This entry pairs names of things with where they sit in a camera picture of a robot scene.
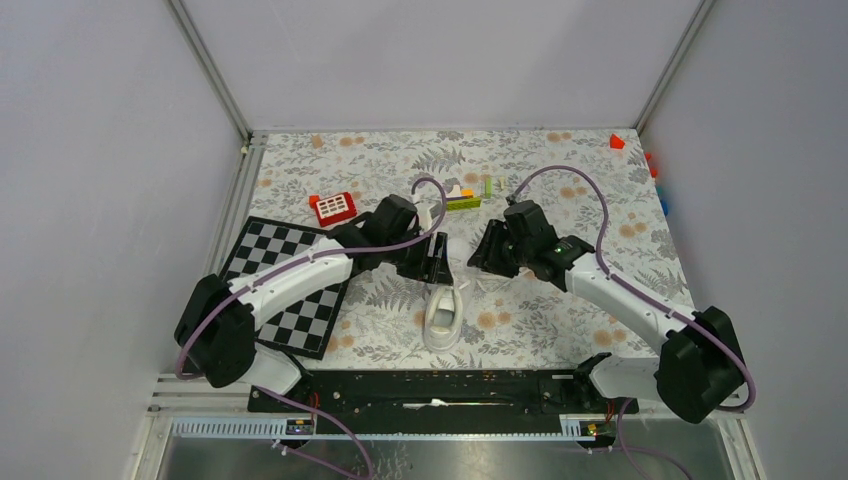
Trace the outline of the white sneaker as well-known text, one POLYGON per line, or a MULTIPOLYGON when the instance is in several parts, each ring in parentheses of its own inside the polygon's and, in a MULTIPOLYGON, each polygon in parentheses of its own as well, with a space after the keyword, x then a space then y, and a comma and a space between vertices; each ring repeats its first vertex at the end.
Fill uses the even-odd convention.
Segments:
POLYGON ((449 240, 447 250, 454 282, 431 289, 423 321, 423 344, 433 353, 448 352, 457 344, 465 314, 477 294, 494 293, 510 282, 510 279, 468 267, 466 262, 474 252, 468 241, 449 240))

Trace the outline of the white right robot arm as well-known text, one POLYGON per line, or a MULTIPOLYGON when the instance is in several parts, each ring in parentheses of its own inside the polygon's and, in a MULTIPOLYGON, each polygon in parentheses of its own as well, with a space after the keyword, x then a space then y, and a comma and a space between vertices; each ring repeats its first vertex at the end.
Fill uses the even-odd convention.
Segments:
POLYGON ((645 292, 603 266, 596 247, 577 236, 559 236, 533 201, 509 206, 488 222, 468 266, 506 278, 525 268, 541 281, 610 314, 654 351, 625 358, 603 352, 574 370, 573 396, 597 412, 611 400, 663 403, 697 424, 744 383, 738 339, 729 316, 716 307, 684 313, 682 306, 645 292))

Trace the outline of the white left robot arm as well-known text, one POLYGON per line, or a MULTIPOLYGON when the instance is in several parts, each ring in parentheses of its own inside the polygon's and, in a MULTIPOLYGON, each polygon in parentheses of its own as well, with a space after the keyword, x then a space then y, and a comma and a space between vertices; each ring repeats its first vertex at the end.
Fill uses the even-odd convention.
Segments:
POLYGON ((307 296, 383 264, 430 285, 453 282, 448 236, 441 221, 423 226, 417 207, 391 194, 373 212, 329 230, 304 252, 257 273, 224 281, 198 281, 175 329, 181 351, 176 375, 203 378, 213 388, 235 383, 272 391, 288 411, 309 401, 310 385, 292 355, 270 349, 257 332, 275 315, 307 296))

